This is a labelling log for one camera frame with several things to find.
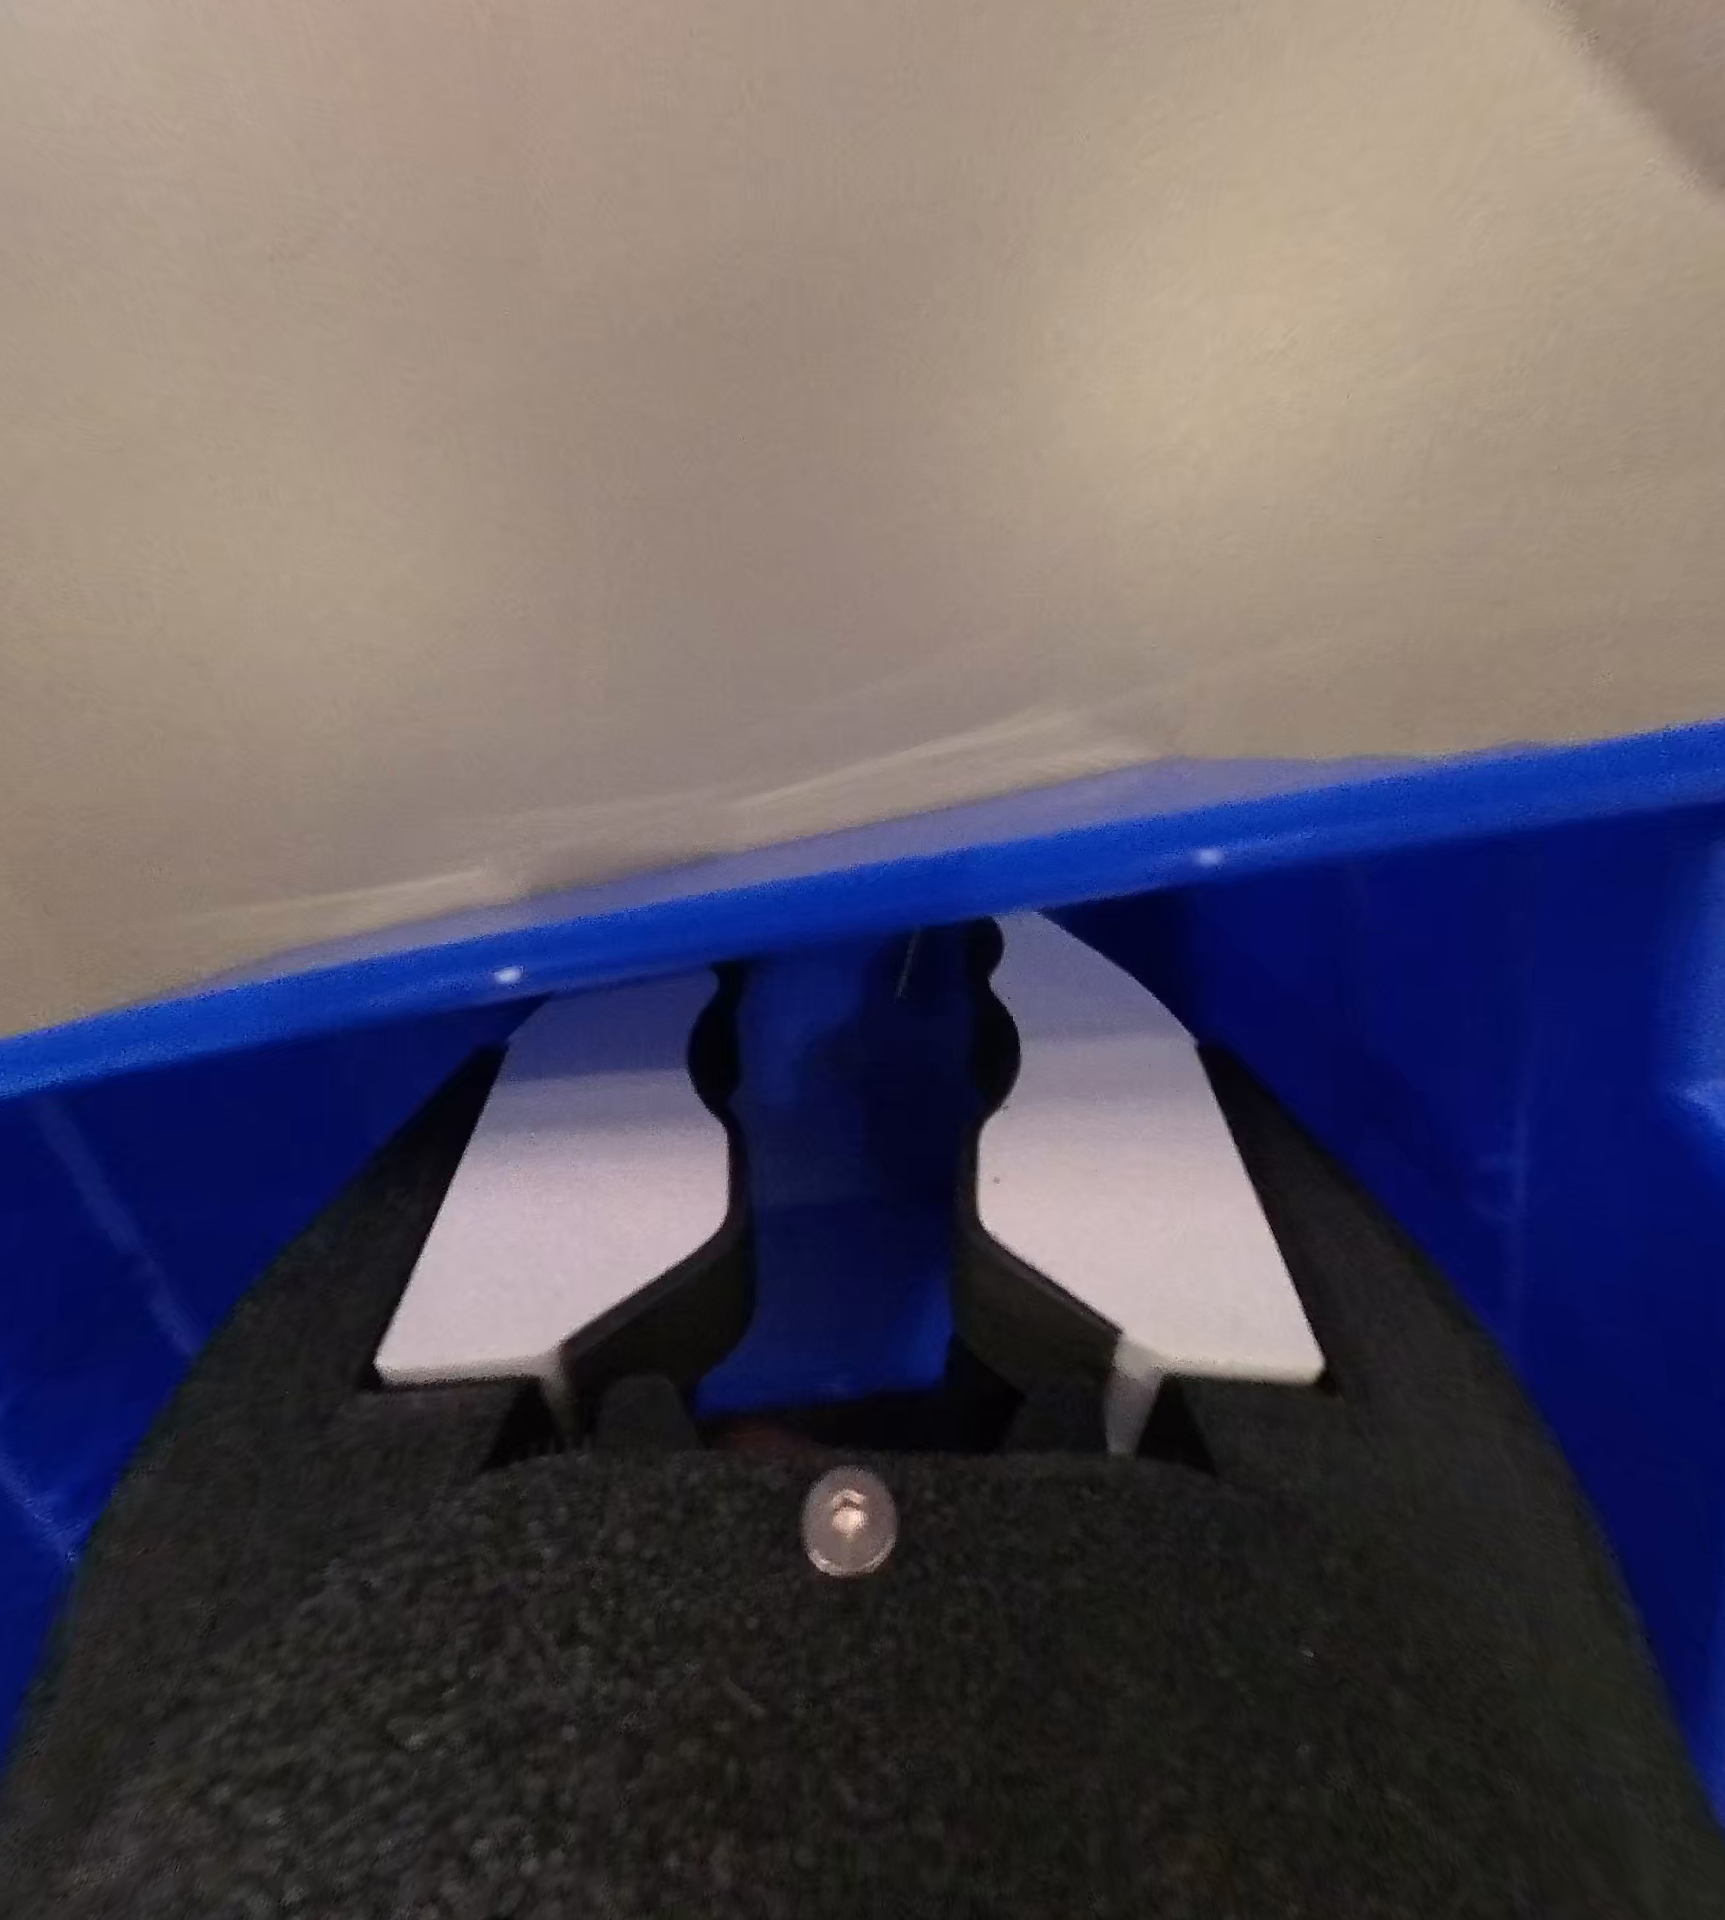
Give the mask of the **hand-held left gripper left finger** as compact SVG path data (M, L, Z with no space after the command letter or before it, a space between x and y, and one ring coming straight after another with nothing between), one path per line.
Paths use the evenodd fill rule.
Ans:
M698 1388L753 1309L733 1078L723 972L529 1013L382 1339L378 1381Z

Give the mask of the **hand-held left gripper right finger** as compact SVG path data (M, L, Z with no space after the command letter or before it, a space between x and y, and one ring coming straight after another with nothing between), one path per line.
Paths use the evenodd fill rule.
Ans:
M1023 1396L1073 1392L1115 1455L1185 1381L1316 1386L1321 1343L1192 1032L1047 916L991 938L960 1346Z

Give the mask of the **blue divided bin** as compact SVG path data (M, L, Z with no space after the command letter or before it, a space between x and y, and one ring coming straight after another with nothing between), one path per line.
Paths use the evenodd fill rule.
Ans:
M817 947L1071 912L1457 1284L1618 1554L1725 1826L1725 723L1449 762L1159 762L432 906L0 1038L0 1764L93 1521L253 1278L550 989L761 962L768 1301L707 1410L926 1382L945 1203L840 1122L945 1069L810 1066Z

